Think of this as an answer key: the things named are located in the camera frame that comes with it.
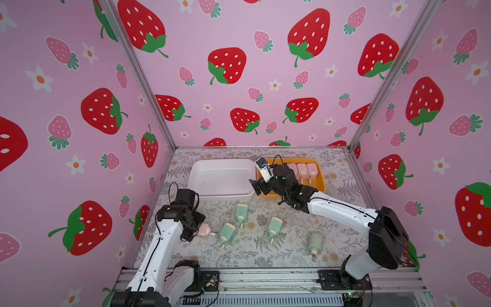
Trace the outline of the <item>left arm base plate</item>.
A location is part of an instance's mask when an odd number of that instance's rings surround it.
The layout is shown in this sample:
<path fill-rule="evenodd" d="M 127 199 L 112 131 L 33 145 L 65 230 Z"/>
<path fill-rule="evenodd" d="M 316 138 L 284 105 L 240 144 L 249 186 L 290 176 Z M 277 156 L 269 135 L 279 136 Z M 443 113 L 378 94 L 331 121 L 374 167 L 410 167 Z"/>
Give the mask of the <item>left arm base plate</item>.
<path fill-rule="evenodd" d="M 192 284 L 186 288 L 185 292 L 215 292 L 220 282 L 219 271 L 204 271 L 194 273 Z"/>

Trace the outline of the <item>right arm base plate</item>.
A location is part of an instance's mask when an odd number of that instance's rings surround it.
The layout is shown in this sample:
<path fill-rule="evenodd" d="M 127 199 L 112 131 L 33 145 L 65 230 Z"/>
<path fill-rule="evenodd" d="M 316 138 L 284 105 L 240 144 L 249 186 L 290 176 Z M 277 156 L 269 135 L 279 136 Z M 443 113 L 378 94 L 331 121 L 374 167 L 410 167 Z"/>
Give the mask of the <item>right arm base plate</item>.
<path fill-rule="evenodd" d="M 316 282 L 320 284 L 322 290 L 372 290 L 372 283 L 369 275 L 365 275 L 360 280 L 355 279 L 346 272 L 346 264 L 351 256 L 349 255 L 342 263 L 340 269 L 322 269 L 318 271 Z"/>

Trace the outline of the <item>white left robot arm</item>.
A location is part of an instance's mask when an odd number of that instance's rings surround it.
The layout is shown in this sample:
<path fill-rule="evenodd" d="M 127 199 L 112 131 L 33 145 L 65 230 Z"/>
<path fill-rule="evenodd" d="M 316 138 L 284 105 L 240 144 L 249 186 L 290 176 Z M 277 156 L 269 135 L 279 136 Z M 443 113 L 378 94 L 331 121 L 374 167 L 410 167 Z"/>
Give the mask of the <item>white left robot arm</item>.
<path fill-rule="evenodd" d="M 196 192 L 178 189 L 176 198 L 158 210 L 150 250 L 125 291 L 115 292 L 110 306 L 176 306 L 186 290 L 201 285 L 201 268 L 196 260 L 181 260 L 167 272 L 176 244 L 191 242 L 205 220 L 197 212 L 198 204 Z"/>

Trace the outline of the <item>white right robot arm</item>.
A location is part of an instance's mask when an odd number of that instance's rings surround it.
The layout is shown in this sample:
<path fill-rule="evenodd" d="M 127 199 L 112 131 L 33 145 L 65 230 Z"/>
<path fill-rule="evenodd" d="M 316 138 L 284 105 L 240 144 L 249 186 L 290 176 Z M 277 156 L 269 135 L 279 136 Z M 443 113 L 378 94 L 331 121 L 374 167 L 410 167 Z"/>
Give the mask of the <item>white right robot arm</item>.
<path fill-rule="evenodd" d="M 257 195 L 276 193 L 281 198 L 279 204 L 286 203 L 297 211 L 327 217 L 368 240 L 366 247 L 343 261 L 338 271 L 342 282 L 355 283 L 380 268 L 399 268 L 409 236 L 392 209 L 355 206 L 314 187 L 299 184 L 286 164 L 270 165 L 261 158 L 256 162 L 256 168 L 261 178 L 249 182 Z"/>

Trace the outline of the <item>white plastic storage box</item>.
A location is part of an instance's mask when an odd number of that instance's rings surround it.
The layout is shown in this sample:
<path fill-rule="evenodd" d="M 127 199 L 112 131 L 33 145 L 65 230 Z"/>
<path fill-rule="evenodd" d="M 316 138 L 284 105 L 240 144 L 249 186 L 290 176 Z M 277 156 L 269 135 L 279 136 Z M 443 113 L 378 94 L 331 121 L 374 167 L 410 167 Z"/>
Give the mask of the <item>white plastic storage box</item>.
<path fill-rule="evenodd" d="M 256 165 L 250 159 L 211 159 L 193 164 L 187 187 L 204 200 L 232 200 L 254 194 L 249 182 L 256 179 Z"/>

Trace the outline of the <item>yellow plastic storage box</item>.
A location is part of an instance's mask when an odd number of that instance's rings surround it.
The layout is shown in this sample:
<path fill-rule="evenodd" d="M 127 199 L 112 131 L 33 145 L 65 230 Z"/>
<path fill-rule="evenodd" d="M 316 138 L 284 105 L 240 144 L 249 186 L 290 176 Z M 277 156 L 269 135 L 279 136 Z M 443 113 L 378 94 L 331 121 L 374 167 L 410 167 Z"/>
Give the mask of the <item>yellow plastic storage box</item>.
<path fill-rule="evenodd" d="M 265 158 L 266 161 L 272 165 L 272 161 L 274 158 Z M 321 170 L 321 167 L 319 165 L 319 163 L 314 160 L 314 159 L 308 159 L 308 158 L 304 158 L 304 157 L 301 157 L 301 158 L 298 158 L 298 157 L 295 157 L 295 158 L 282 158 L 283 159 L 283 162 L 285 162 L 286 164 L 290 164 L 290 163 L 294 163 L 294 164 L 299 164 L 299 163 L 304 163 L 306 165 L 310 164 L 310 163 L 313 163 L 316 165 L 317 167 L 317 170 L 318 170 L 318 175 L 315 179 L 311 179 L 309 181 L 309 175 L 307 176 L 306 180 L 303 180 L 303 182 L 300 181 L 300 179 L 298 180 L 299 181 L 299 184 L 302 183 L 304 185 L 308 185 L 308 186 L 311 186 L 313 188 L 316 188 L 318 189 L 320 192 L 325 192 L 326 191 L 326 187 L 325 187 L 325 182 L 324 182 L 324 179 L 323 179 L 323 174 L 322 174 L 322 170 Z M 275 160 L 275 163 L 276 164 L 281 164 L 281 161 L 279 158 L 277 158 Z M 255 180 L 259 180 L 262 178 L 262 174 L 259 172 L 259 170 L 257 169 L 257 166 L 256 166 L 256 179 Z M 268 200 L 280 200 L 280 196 L 277 195 L 276 193 L 274 193 L 273 191 L 270 192 L 268 195 L 264 195 L 263 193 L 261 194 L 261 197 L 265 198 L 265 199 L 268 199 Z"/>

